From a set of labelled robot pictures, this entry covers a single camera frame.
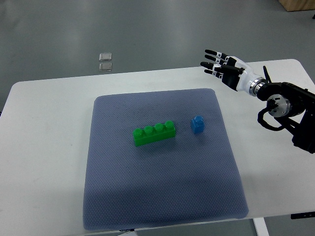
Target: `gray floor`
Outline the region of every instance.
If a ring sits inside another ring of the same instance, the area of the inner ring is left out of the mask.
[[[297,59],[315,80],[315,11],[277,0],[0,0],[0,110],[18,81],[199,66],[204,49],[244,61]],[[271,236],[313,235],[315,219],[266,218]],[[141,235],[254,236],[252,221]]]

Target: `blue toy block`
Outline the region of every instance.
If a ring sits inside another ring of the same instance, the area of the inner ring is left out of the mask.
[[[191,119],[190,126],[194,134],[201,133],[205,128],[203,117],[195,116],[194,119]]]

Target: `robotic hand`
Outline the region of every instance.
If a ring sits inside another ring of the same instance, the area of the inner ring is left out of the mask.
[[[224,53],[206,50],[205,58],[215,62],[202,62],[206,73],[212,74],[235,91],[245,91],[267,101],[267,107],[258,113],[258,122],[265,128],[280,131],[287,129],[292,135],[292,142],[309,153],[315,152],[315,94],[293,84],[272,83],[264,66],[265,78],[254,74],[253,69],[236,57]],[[300,123],[290,117],[304,113]],[[269,125],[263,116],[269,113],[281,124],[280,127]]]

